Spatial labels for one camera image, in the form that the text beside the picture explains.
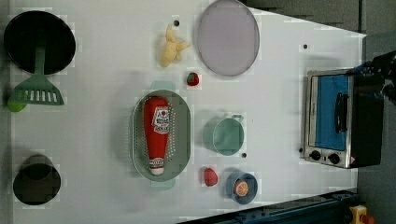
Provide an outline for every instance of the black pot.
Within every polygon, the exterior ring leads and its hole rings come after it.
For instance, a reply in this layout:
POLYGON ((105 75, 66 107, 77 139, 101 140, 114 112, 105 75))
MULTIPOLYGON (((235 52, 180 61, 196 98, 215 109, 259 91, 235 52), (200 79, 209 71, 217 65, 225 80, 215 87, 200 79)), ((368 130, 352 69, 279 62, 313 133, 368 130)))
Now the black pot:
POLYGON ((12 19, 4 31, 5 49, 19 68, 35 72, 38 38, 45 38, 45 75, 57 73, 72 62, 76 41, 67 24, 48 12, 27 11, 12 19), (37 34, 38 30, 44 33, 43 37, 37 34))
POLYGON ((61 177, 49 158, 28 158, 14 180, 14 194, 23 203, 40 205, 52 200, 61 188, 61 177))

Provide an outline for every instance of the green spatula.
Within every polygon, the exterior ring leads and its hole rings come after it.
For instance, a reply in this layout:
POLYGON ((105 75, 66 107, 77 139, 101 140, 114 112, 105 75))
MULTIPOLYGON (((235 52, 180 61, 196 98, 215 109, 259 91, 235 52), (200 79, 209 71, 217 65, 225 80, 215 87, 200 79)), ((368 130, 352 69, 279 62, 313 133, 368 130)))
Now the green spatula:
POLYGON ((38 31, 35 48, 35 73, 15 87, 9 105, 64 105, 61 92, 44 76, 46 40, 43 31, 38 31))

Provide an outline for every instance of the toaster oven knob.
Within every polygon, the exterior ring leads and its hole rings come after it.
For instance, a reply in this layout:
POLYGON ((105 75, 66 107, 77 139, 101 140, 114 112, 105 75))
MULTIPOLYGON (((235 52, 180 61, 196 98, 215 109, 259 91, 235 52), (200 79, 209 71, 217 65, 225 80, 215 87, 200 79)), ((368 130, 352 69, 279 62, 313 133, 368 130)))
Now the toaster oven knob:
POLYGON ((337 154, 332 154, 328 157, 328 159, 330 160, 330 162, 332 164, 337 164, 338 162, 340 162, 340 157, 337 154))
POLYGON ((320 160, 320 152, 315 150, 311 154, 309 154, 309 157, 312 157, 314 161, 318 161, 320 160))

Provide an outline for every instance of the ketchup label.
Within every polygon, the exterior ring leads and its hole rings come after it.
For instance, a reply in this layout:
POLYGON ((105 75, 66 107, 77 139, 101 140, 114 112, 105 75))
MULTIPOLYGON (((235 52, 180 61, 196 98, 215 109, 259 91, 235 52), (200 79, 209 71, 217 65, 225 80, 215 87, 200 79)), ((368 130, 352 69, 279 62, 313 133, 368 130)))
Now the ketchup label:
POLYGON ((149 160, 149 166, 151 168, 163 167, 163 158, 155 158, 154 160, 149 160))
POLYGON ((169 133, 169 110, 168 106, 158 106, 155 108, 152 126, 156 133, 169 133))

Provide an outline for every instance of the small red object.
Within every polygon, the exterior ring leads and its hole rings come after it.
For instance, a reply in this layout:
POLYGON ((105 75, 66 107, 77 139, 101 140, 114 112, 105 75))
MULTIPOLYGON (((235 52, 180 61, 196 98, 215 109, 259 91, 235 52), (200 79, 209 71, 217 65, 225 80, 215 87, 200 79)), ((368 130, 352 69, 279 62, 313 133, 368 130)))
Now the small red object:
POLYGON ((367 215, 363 215, 361 216, 361 221, 364 224, 375 224, 375 220, 373 217, 367 216, 367 215))
POLYGON ((199 83, 199 77, 196 73, 189 73, 187 76, 187 85, 196 86, 199 83))
POLYGON ((216 175, 216 172, 211 169, 211 168, 206 168, 205 172, 204 172, 204 180, 205 180, 205 184, 208 187, 214 186, 218 183, 218 175, 216 175))

